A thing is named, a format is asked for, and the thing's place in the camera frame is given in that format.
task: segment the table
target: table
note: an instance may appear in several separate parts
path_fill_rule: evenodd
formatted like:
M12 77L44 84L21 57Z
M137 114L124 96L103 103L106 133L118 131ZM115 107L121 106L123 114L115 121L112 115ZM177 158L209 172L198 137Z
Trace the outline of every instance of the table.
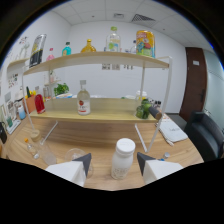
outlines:
M34 127L41 131L42 136L46 136L55 124L54 121L46 119L33 118L32 121ZM149 139L155 132L155 125L152 123L138 124L138 128L148 147ZM30 137L31 130L29 120L26 118L11 136L8 135L9 138L5 144L7 156L10 160L46 169L48 165L41 158L35 160L25 150L24 138ZM120 138L132 139L136 143L136 149L133 164L127 177L123 180L114 180L110 176L111 161L116 142ZM137 152L146 153L141 145L134 124L59 121L48 137L47 143L56 155L57 163L64 162L65 153L72 148L79 148L86 153L92 154L93 173L87 176L85 188L114 191L140 188L145 185L137 160ZM170 146L166 143L161 133L158 133L152 148L146 155L160 159L165 152L170 153L167 161L177 162L183 167L203 163L203 159L189 139Z

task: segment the floor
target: floor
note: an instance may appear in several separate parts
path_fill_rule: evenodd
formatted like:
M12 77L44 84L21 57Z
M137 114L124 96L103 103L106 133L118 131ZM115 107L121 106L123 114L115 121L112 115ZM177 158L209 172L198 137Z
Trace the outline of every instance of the floor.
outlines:
M178 114L166 113L183 131L187 122Z

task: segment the white pill bottle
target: white pill bottle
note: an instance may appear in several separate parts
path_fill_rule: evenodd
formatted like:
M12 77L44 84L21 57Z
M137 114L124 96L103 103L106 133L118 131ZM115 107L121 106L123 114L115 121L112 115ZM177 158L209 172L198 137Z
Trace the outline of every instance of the white pill bottle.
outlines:
M116 151L112 157L111 176L114 179L124 179L133 163L135 143L128 138L117 141Z

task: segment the green bottle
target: green bottle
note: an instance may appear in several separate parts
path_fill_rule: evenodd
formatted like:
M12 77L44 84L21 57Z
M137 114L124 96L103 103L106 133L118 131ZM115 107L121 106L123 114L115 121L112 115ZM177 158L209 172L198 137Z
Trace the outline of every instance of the green bottle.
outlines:
M29 87L28 87L28 86L26 87L26 92L27 92L27 97L28 97L28 98L31 97L31 96L30 96L30 90L29 90Z

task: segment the wall socket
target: wall socket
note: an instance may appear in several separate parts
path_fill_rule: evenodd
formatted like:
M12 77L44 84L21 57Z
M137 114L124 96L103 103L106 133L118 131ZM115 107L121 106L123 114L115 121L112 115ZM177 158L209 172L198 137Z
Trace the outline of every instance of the wall socket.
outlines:
M110 64L102 64L102 70L110 70Z

